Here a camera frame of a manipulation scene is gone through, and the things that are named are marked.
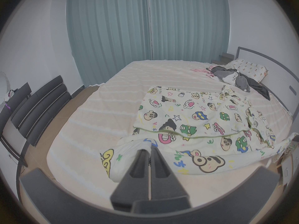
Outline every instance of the bed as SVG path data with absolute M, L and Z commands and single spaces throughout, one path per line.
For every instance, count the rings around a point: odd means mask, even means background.
M 298 112 L 298 78 L 279 62 L 258 52 L 240 47 L 237 57 L 263 64 L 269 70 L 262 83 L 271 89 L 270 101 L 253 89 L 246 94 L 240 92 L 262 111 L 280 142 L 290 132 L 292 114 L 295 117 Z M 115 146 L 121 137 L 133 133 L 137 111 L 150 86 L 220 92 L 222 82 L 193 71 L 210 65 L 166 60 L 136 61 L 127 65 L 72 114 L 53 141 L 47 164 L 55 179 L 77 197 L 112 209 L 109 198 L 118 183 L 108 178 L 99 150 Z M 176 176 L 188 192 L 192 206 L 196 207 L 229 192 L 260 165 L 265 162 L 218 174 Z

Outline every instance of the white headboard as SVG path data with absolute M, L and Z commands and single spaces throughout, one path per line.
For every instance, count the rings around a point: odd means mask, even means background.
M 236 58 L 264 65 L 269 71 L 260 82 L 293 114 L 299 112 L 299 78 L 280 62 L 244 47 L 238 47 Z

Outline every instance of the teal curtain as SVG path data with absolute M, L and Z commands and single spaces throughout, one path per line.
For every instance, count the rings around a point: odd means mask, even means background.
M 148 0 L 67 0 L 72 54 L 85 86 L 152 59 Z
M 228 0 L 150 0 L 153 60 L 211 62 L 227 52 Z

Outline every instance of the white wall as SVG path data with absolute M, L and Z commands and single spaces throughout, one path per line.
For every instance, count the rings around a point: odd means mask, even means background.
M 299 37 L 276 0 L 228 0 L 230 37 L 228 53 L 238 47 L 263 53 L 299 77 Z M 299 115 L 291 132 L 299 132 Z
M 7 75 L 11 89 L 28 82 L 34 93 L 58 75 L 70 94 L 83 85 L 67 34 L 66 0 L 23 0 L 0 37 L 0 71 Z M 20 153 L 26 140 L 11 121 L 3 135 Z M 17 165 L 4 147 L 0 147 L 0 169 L 17 195 Z

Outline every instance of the gray headboard frame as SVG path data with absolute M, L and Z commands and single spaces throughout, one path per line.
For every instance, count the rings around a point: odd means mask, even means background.
M 285 65 L 283 65 L 283 64 L 281 64 L 279 61 L 277 61 L 277 60 L 275 60 L 275 59 L 273 59 L 273 58 L 271 58 L 271 57 L 269 57 L 269 56 L 267 56 L 267 55 L 264 55 L 264 54 L 262 54 L 262 53 L 260 53 L 260 52 L 257 52 L 257 51 L 254 51 L 254 50 L 250 50 L 250 49 L 248 49 L 248 48 L 244 48 L 244 47 L 238 47 L 238 50 L 237 50 L 237 55 L 236 55 L 236 58 L 238 58 L 239 57 L 239 52 L 240 52 L 240 50 L 245 50 L 245 51 L 249 51 L 249 52 L 251 52 L 251 53 L 254 53 L 254 54 L 257 54 L 257 55 L 259 55 L 259 56 L 262 56 L 262 57 L 264 57 L 264 58 L 266 58 L 266 59 L 268 59 L 268 60 L 270 60 L 270 61 L 272 61 L 272 62 L 274 62 L 274 63 L 276 63 L 277 65 L 279 65 L 282 69 L 284 69 L 286 72 L 288 72 L 291 76 L 293 76 L 295 79 L 296 79 L 296 81 L 299 83 L 299 78 L 290 70 L 290 69 L 288 69 Z M 288 110 L 288 108 L 285 106 L 285 104 L 278 98 L 278 96 L 277 95 L 275 95 L 268 87 L 266 87 L 278 100 L 279 100 L 279 102 Z M 297 95 L 297 93 L 296 93 L 296 91 L 293 89 L 293 87 L 289 87 L 290 88 L 290 90 L 294 93 L 294 95 Z M 295 118 L 297 117 L 297 114 L 299 113 L 299 104 L 298 104 L 298 106 L 297 106 L 297 108 L 296 108 L 296 110 L 295 110 L 295 112 L 294 112 L 294 114 L 293 114 L 293 121 L 295 120 Z

